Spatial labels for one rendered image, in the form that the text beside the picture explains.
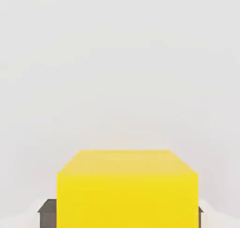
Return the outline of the small yellow cube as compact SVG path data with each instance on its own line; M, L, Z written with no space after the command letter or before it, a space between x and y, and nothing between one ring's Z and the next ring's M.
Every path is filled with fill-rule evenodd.
M199 228L198 174L169 150L80 150L57 174L57 228Z

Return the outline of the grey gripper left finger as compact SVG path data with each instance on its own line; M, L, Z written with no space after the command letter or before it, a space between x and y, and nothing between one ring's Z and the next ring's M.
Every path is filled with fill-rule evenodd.
M37 199L23 213L0 218L0 228L56 228L56 200Z

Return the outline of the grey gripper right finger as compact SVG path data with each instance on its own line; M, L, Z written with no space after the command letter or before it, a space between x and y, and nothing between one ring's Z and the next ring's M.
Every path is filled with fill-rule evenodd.
M240 218L234 218L225 213L217 212L203 199L199 200L199 206L203 210L202 228L240 228Z

